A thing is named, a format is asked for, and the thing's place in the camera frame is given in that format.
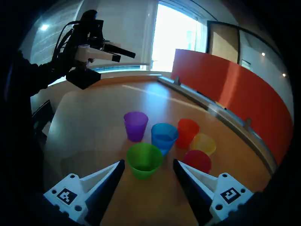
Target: wooden table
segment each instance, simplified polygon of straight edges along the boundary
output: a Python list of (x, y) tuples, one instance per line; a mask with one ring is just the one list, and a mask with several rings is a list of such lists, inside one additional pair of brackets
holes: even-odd
[[(44, 178), (51, 188), (69, 173), (83, 177), (120, 159), (134, 143), (126, 138), (123, 116), (142, 111), (149, 117), (143, 142), (159, 122), (177, 126), (196, 121), (216, 142), (211, 175), (227, 172), (251, 191), (261, 191), (270, 175), (257, 155), (232, 130), (179, 93), (156, 81), (96, 86), (66, 94), (52, 121), (45, 149)], [(173, 147), (147, 180), (137, 180), (126, 163), (102, 225), (197, 225), (172, 169), (186, 149)]]

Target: orange partition wall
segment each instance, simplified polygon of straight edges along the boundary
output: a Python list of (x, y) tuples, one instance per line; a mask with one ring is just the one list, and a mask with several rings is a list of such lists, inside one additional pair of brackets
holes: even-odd
[(262, 138), (279, 164), (291, 141), (293, 122), (277, 92), (248, 69), (206, 53), (177, 49), (172, 79), (221, 103)]

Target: bright window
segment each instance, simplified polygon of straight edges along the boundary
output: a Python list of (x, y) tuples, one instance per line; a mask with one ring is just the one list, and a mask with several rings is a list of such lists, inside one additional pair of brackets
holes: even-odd
[(207, 36), (207, 31), (204, 32), (204, 27), (197, 20), (159, 4), (151, 70), (171, 72), (176, 49), (205, 52), (206, 41), (202, 34)]

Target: purple cup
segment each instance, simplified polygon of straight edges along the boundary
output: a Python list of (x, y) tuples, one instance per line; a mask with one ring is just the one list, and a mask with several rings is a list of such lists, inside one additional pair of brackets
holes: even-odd
[(133, 142), (142, 140), (148, 117), (143, 112), (131, 111), (123, 117), (128, 139)]

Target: orange cup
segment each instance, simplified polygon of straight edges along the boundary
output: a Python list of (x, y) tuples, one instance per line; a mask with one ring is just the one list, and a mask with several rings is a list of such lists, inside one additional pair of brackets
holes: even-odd
[(199, 125), (191, 119), (181, 119), (178, 122), (179, 137), (176, 145), (179, 148), (188, 148), (195, 135), (200, 131)]

